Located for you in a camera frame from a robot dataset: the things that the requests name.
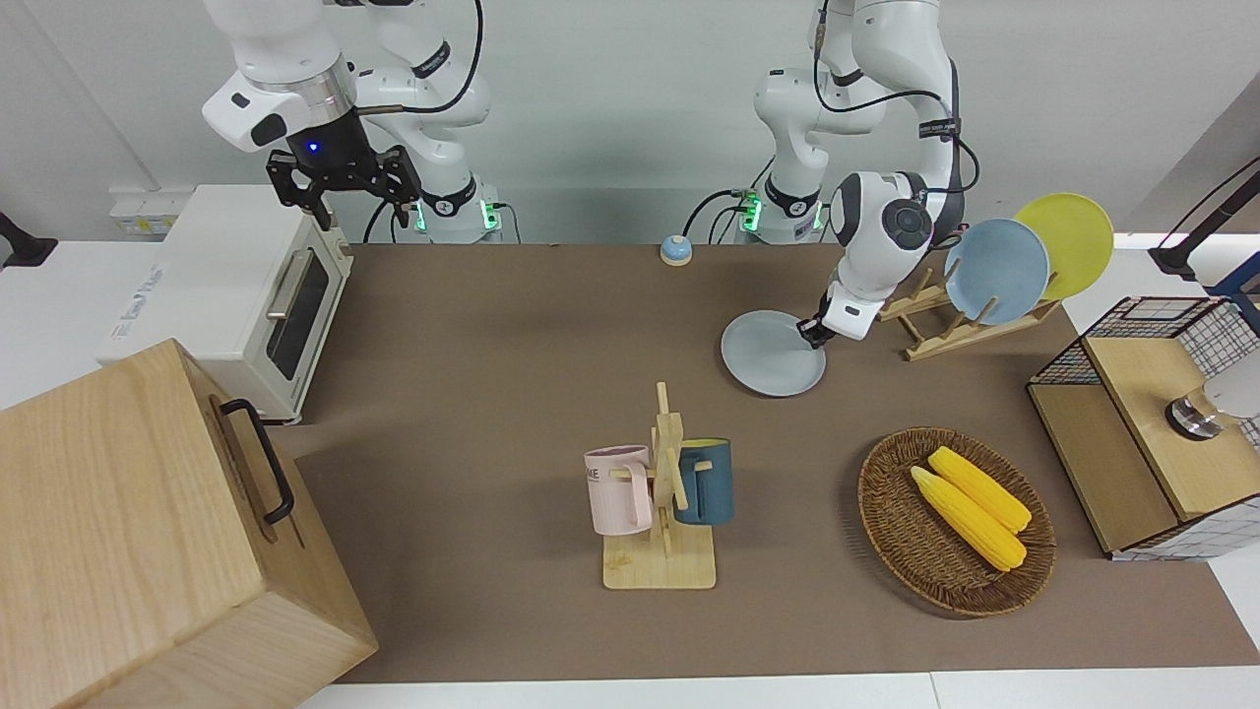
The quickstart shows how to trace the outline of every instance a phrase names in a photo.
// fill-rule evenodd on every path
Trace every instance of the oven door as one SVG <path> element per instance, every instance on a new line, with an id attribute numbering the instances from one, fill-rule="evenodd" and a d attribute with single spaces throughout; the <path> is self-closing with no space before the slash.
<path id="1" fill-rule="evenodd" d="M 263 312 L 270 326 L 257 370 L 289 407 L 286 412 L 268 412 L 268 418 L 297 417 L 345 282 L 314 225 L 300 243 Z"/>

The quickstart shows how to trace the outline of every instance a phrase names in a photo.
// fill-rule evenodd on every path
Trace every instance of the blue plate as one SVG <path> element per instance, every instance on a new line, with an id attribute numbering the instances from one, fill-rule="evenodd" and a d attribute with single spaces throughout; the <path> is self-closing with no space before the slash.
<path id="1" fill-rule="evenodd" d="M 1018 320 L 1037 306 L 1050 281 L 1050 256 L 1037 232 L 1014 219 L 989 219 L 966 229 L 963 241 L 945 258 L 949 271 L 963 258 L 945 283 L 954 306 L 975 319 L 990 297 L 998 303 L 980 324 Z"/>

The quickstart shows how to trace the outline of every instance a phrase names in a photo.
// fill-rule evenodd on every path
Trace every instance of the label sticker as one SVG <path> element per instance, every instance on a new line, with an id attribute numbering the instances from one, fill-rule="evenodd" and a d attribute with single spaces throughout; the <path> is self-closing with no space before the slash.
<path id="1" fill-rule="evenodd" d="M 135 327 L 136 320 L 144 311 L 145 306 L 149 305 L 149 300 L 152 297 L 154 288 L 161 282 L 163 275 L 166 273 L 165 262 L 158 262 L 149 267 L 149 275 L 145 280 L 136 286 L 136 290 L 131 293 L 131 301 L 127 302 L 127 309 L 122 311 L 118 316 L 118 321 L 113 325 L 110 331 L 110 339 L 115 341 L 121 341 L 131 334 Z"/>

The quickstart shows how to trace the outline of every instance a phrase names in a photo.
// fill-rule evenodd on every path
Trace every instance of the brown table mat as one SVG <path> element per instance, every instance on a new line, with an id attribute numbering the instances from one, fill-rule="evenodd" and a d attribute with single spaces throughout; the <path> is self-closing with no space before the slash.
<path id="1" fill-rule="evenodd" d="M 791 400 L 748 394 L 718 337 L 747 310 L 814 312 L 834 246 L 364 247 L 299 457 L 381 640 L 344 681 L 552 680 L 1256 664 L 1206 564 L 1110 563 L 1024 393 L 1074 336 L 1041 326 L 924 363 L 876 324 Z M 927 331 L 934 314 L 917 315 Z M 654 383 L 688 436 L 733 442 L 718 586 L 610 592 L 583 451 L 648 443 Z M 1028 476 L 1058 535 L 1045 593 L 959 621 L 898 588 L 856 485 L 882 437 L 974 436 Z"/>

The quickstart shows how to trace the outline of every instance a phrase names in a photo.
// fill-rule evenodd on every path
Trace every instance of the corn cob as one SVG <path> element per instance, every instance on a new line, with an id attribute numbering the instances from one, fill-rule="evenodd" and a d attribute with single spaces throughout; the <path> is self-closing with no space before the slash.
<path id="1" fill-rule="evenodd" d="M 929 505 L 994 569 L 1009 572 L 1023 564 L 1028 554 L 1023 543 L 970 497 L 963 495 L 945 479 L 934 476 L 919 466 L 910 468 L 910 474 Z"/>
<path id="2" fill-rule="evenodd" d="M 1024 508 L 1023 502 L 1016 500 L 1016 496 L 1007 492 L 1007 489 L 1002 487 L 998 481 L 951 448 L 941 446 L 927 457 L 927 462 L 940 477 L 961 490 L 994 520 L 1002 523 L 1002 526 L 1014 534 L 1028 528 L 1032 513 Z"/>

